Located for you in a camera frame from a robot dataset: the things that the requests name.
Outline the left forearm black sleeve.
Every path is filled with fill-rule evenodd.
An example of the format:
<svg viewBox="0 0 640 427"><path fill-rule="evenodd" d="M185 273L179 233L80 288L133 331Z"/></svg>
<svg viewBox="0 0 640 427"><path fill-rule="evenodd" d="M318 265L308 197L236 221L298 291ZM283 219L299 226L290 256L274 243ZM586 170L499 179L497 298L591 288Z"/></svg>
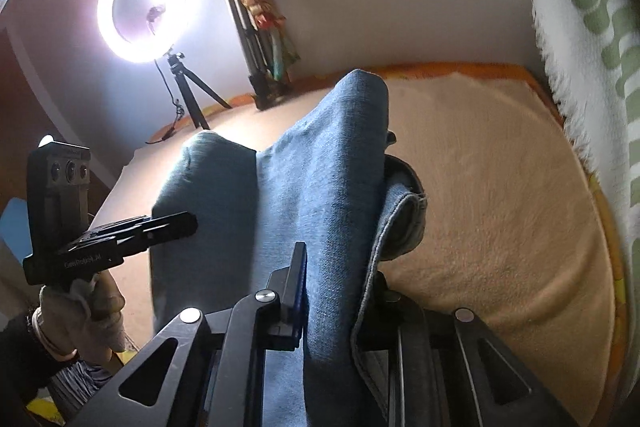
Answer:
<svg viewBox="0 0 640 427"><path fill-rule="evenodd" d="M13 317L1 332L1 425L54 426L53 421L33 414L27 406L40 389L52 386L53 402L64 421L78 411L73 387L55 384L58 374L68 374L79 361L76 353L57 360L44 347L34 326L34 310Z"/></svg>

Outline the left hand white knit glove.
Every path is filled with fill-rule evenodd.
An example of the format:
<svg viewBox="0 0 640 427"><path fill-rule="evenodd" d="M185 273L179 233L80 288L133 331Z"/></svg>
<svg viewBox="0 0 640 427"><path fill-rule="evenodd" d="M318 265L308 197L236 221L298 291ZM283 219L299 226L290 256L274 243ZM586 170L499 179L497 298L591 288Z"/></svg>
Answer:
<svg viewBox="0 0 640 427"><path fill-rule="evenodd" d="M49 355L59 362L79 357L107 366L112 356L126 349L126 300L112 274L102 271L90 281L74 280L68 291L44 285L32 327Z"/></svg>

